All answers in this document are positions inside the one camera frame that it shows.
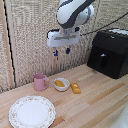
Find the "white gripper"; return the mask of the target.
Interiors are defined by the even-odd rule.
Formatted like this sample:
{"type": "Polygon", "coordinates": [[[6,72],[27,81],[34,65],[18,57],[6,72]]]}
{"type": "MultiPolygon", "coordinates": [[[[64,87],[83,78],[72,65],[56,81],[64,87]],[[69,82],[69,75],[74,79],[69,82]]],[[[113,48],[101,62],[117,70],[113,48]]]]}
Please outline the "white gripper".
{"type": "MultiPolygon", "coordinates": [[[[57,29],[56,31],[49,31],[47,33],[47,45],[49,47],[58,47],[58,46],[65,46],[65,45],[72,45],[77,44],[80,39],[80,32],[73,32],[69,35],[61,34],[60,30],[57,29]]],[[[66,54],[70,54],[71,48],[66,49],[66,54]]],[[[58,50],[55,50],[54,56],[58,59],[58,50]]]]}

